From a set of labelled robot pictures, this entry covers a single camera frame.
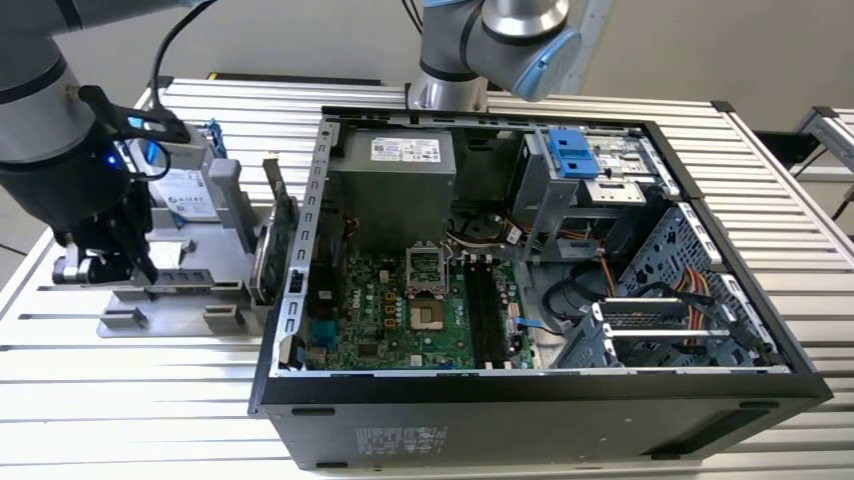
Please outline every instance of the slotted metal worktable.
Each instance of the slotted metal worktable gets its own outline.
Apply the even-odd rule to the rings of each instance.
[[[810,167],[804,174],[815,172],[822,179],[835,176],[845,182],[854,173],[854,109],[812,107],[795,130],[811,133],[843,165]]]
[[[260,161],[281,153],[303,193],[321,105],[400,108],[400,88],[176,80],[164,103],[223,126],[243,185],[269,202]],[[359,472],[420,477],[854,478],[854,254],[851,244],[734,114],[708,102],[504,94],[492,113],[654,120],[698,181],[835,398],[702,464],[547,465]],[[45,233],[0,295],[0,470],[17,478],[312,478],[267,421],[245,417],[257,337],[101,339],[107,292],[53,289]]]

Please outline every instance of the wire bundle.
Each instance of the wire bundle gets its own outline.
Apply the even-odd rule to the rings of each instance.
[[[700,273],[694,268],[687,267],[682,275],[682,280],[674,288],[675,291],[683,292],[686,287],[690,286],[690,293],[710,296],[708,282]],[[703,319],[706,314],[700,312],[692,305],[688,304],[688,330],[699,330],[703,328]],[[694,345],[694,340],[686,340],[686,345]]]
[[[531,229],[528,227],[519,228],[519,230],[522,230],[526,235],[531,234]],[[558,230],[558,236],[570,240],[590,240],[590,237],[584,232],[575,232],[572,230]]]
[[[616,289],[614,288],[614,279],[611,278],[611,269],[608,268],[608,261],[604,259],[604,240],[599,239],[599,265],[602,265],[602,273],[604,274],[604,292],[608,297],[616,296]]]

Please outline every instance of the black cable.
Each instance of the black cable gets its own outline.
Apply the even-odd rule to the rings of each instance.
[[[415,6],[415,0],[410,0],[410,5],[412,6],[412,13],[415,14],[415,18],[418,20],[418,24],[424,27],[424,20],[422,20],[422,15],[418,13],[418,7]]]
[[[24,251],[21,251],[21,250],[19,250],[19,249],[17,249],[17,248],[15,248],[15,247],[9,247],[5,243],[0,243],[0,248],[1,248],[3,250],[7,250],[7,251],[12,252],[12,253],[17,253],[21,257],[25,257],[25,256],[27,256],[27,252],[24,252]]]
[[[156,182],[157,180],[163,179],[168,175],[169,170],[172,170],[172,154],[165,149],[163,144],[156,140],[145,139],[145,141],[153,143],[160,152],[163,152],[163,162],[165,163],[165,165],[163,166],[163,170],[160,170],[160,172],[155,175],[147,175],[140,172],[131,172],[131,178],[133,180],[139,180],[140,182]]]
[[[400,0],[400,4],[403,5],[403,8],[406,9],[406,14],[410,16],[410,21],[412,22],[412,26],[415,27],[415,30],[418,30],[418,34],[422,34],[422,26],[418,23],[418,20],[415,20],[415,15],[412,14],[412,10],[410,10],[410,4],[406,3],[406,0]]]
[[[155,63],[151,67],[151,109],[161,109],[163,104],[160,103],[160,65],[163,64],[163,57],[165,56],[165,51],[169,49],[169,45],[172,44],[172,40],[177,37],[177,34],[181,33],[181,30],[189,25],[189,23],[196,19],[201,12],[204,12],[211,5],[216,3],[217,0],[208,0],[207,2],[199,4],[196,8],[193,8],[187,16],[181,19],[180,22],[175,24],[169,33],[165,34],[163,41],[160,42],[160,47],[157,48],[157,53],[155,54]]]
[[[567,265],[567,267],[563,269],[563,275],[560,275],[563,278],[566,278],[568,270],[570,270],[570,265]],[[575,303],[570,300],[570,296],[566,293],[566,288],[560,291],[560,293],[563,294],[563,300],[566,300],[566,303],[570,305],[570,307],[572,307],[576,311],[583,313],[582,308],[578,305],[575,305]]]
[[[555,332],[554,330],[551,330],[550,328],[546,327],[532,327],[531,325],[523,325],[527,328],[536,328],[538,330],[542,330],[543,332],[546,332],[550,335],[554,335],[555,337],[563,337],[563,334],[559,332]]]
[[[558,320],[567,320],[567,321],[572,322],[574,326],[576,326],[578,323],[582,321],[582,319],[584,318],[584,315],[583,314],[582,315],[571,315],[568,313],[562,313],[562,312],[555,311],[554,307],[551,306],[551,297],[559,291],[562,291],[564,288],[572,287],[572,290],[575,290],[575,293],[578,293],[591,303],[598,302],[599,300],[606,298],[606,295],[603,293],[592,292],[587,287],[584,287],[578,282],[578,278],[584,273],[587,273],[588,271],[595,270],[596,268],[600,268],[599,262],[584,262],[584,263],[578,264],[575,267],[572,267],[572,270],[570,270],[570,275],[566,278],[560,279],[551,287],[548,287],[548,289],[546,290],[546,293],[543,293],[543,297],[540,299],[540,304],[543,306],[543,310],[546,310],[548,315],[551,315]]]
[[[849,203],[851,203],[850,200],[846,200],[845,202],[842,202],[839,204],[839,208],[837,208],[837,211],[834,212],[833,216],[830,217],[831,220],[838,220],[839,217],[842,216],[842,214],[845,213],[845,209],[849,207]]]
[[[459,232],[454,232],[451,230],[447,230],[446,233],[447,233],[447,236],[451,238],[451,240],[454,240],[456,243],[459,243],[463,246],[466,244],[483,245],[483,246],[498,246],[504,244],[504,240],[502,239],[500,235],[498,236],[498,238],[475,238]]]
[[[818,154],[815,154],[815,156],[806,161],[806,163],[803,164],[803,167],[800,167],[800,170],[798,170],[798,172],[791,176],[792,178],[798,178],[800,176],[804,170],[810,168],[810,165],[815,163],[815,160],[818,160],[818,157],[820,157],[826,151],[827,151],[827,147],[822,147],[822,149],[818,151]]]

